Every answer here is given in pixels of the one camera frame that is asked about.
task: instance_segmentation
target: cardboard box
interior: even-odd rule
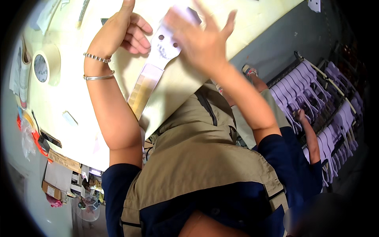
[[[72,171],[75,171],[79,174],[81,174],[81,168],[80,168],[80,163],[74,160],[71,160],[68,157],[65,157],[64,155],[61,155],[53,149],[50,149],[49,151],[49,158],[52,159],[55,162],[58,162],[59,164],[69,168]]]
[[[42,181],[42,190],[48,195],[52,196],[53,198],[61,200],[61,190],[57,189],[56,187],[47,183],[46,181]]]

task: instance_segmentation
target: workbench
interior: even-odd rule
[[[300,2],[302,0],[203,0],[204,5],[213,12],[220,28],[225,25],[229,12],[238,10],[234,32],[227,40],[228,59]],[[134,12],[143,16],[156,32],[169,7],[178,3],[197,10],[191,0],[136,0]],[[31,69],[26,112],[31,116],[33,110],[40,129],[61,141],[62,148],[50,143],[53,150],[105,171],[109,167],[109,149],[102,138],[87,85],[83,80],[83,53],[102,27],[100,18],[111,17],[120,9],[122,1],[90,0],[81,28],[76,29],[75,23],[82,4],[82,0],[71,0],[62,9],[59,6],[44,36],[40,30],[35,31],[29,24],[25,25],[23,33],[30,55],[33,56],[44,44],[54,44],[61,57],[60,75],[56,78],[59,83],[55,86],[39,82]],[[122,48],[112,56],[109,66],[116,71],[115,78],[125,99],[133,89],[146,58],[147,55],[131,55]],[[184,63],[180,56],[173,59],[166,66],[139,122],[146,131],[145,138],[206,80],[208,79]],[[64,120],[62,114],[65,111],[72,115],[78,126],[73,127]],[[94,153],[96,139],[100,150]]]

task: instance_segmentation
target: silver bracelet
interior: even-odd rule
[[[99,76],[99,77],[86,77],[83,75],[83,79],[88,81],[88,80],[100,80],[100,79],[107,79],[107,78],[111,78],[113,77],[114,75],[114,70],[112,70],[112,73],[111,74],[108,74],[108,75],[105,75],[105,76]]]
[[[83,55],[88,57],[88,58],[93,58],[95,60],[99,60],[100,62],[103,62],[103,63],[109,63],[111,61],[111,59],[100,58],[100,57],[97,57],[97,56],[89,54],[89,53],[83,53]]]

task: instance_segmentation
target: navy blue shirt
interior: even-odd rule
[[[290,127],[282,136],[265,137],[258,152],[275,169],[285,186],[288,206],[300,205],[322,188],[321,162],[310,165]],[[124,236],[119,219],[131,182],[141,169],[130,164],[109,167],[102,176],[109,236]],[[256,182],[237,182],[178,196],[140,211],[145,236],[178,236],[194,210],[247,234],[282,236],[284,210],[272,213],[264,187]]]

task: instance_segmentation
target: foot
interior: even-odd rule
[[[258,72],[255,68],[251,67],[248,64],[243,65],[242,67],[242,73],[246,76],[249,76],[250,74],[254,74],[256,77],[258,77]]]

